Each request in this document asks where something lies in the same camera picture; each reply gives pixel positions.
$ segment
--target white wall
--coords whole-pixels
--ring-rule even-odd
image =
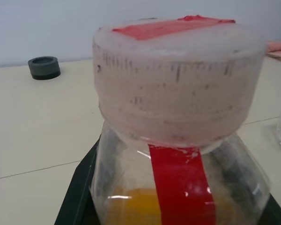
[[[281,0],[0,0],[0,66],[43,55],[88,58],[104,24],[196,14],[236,19],[281,39]]]

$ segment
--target white plastic cap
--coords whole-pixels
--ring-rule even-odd
[[[153,23],[140,20],[120,25]],[[146,141],[204,145],[245,120],[266,42],[239,24],[218,24],[147,40],[103,27],[94,36],[102,115]]]

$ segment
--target black marks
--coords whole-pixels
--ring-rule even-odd
[[[226,65],[224,75],[227,75],[227,74],[228,74],[228,71],[229,71],[229,64]]]
[[[97,73],[100,73],[102,71],[102,68],[100,65],[97,65]]]
[[[178,83],[180,79],[180,65],[178,65],[177,72],[176,72],[176,82]]]
[[[224,72],[224,76],[231,76],[232,75],[232,70],[234,67],[234,61],[229,61],[225,67],[225,72]]]
[[[125,59],[125,69],[128,69],[128,59]]]
[[[133,71],[133,63],[131,60],[129,61],[129,67],[130,67],[131,71]]]
[[[103,61],[105,62],[105,64],[107,64],[106,52],[103,52]]]

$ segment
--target pink cloth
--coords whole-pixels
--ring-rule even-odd
[[[270,41],[267,43],[267,55],[281,60],[281,41]]]

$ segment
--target clear glass jar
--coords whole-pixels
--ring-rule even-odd
[[[168,146],[159,147],[159,151],[163,147],[169,149]],[[105,122],[91,187],[102,225],[161,225],[165,224],[162,219],[167,217],[174,217],[180,224],[184,224],[183,217],[188,221],[202,217],[192,223],[194,225],[209,220],[213,221],[209,224],[215,225],[257,224],[270,195],[268,179],[236,134],[209,146],[193,148],[191,153],[189,149],[183,152],[184,148],[170,149],[176,151],[180,159],[180,153],[184,155],[184,162],[168,166],[184,173],[178,180],[183,183],[180,191],[185,198],[214,204],[214,207],[205,209],[202,214],[187,211],[187,214],[162,216],[148,143],[133,135],[123,135]],[[201,183],[185,179],[199,170],[197,167],[185,170],[185,164],[191,164],[193,157],[199,157],[203,163],[207,189],[203,189],[206,186]],[[164,169],[164,176],[167,176],[167,169]],[[204,195],[210,193],[213,201],[204,202]]]
[[[250,29],[200,16],[95,34],[95,87],[106,122],[91,194],[102,225],[257,223],[268,181],[235,132],[265,49]]]

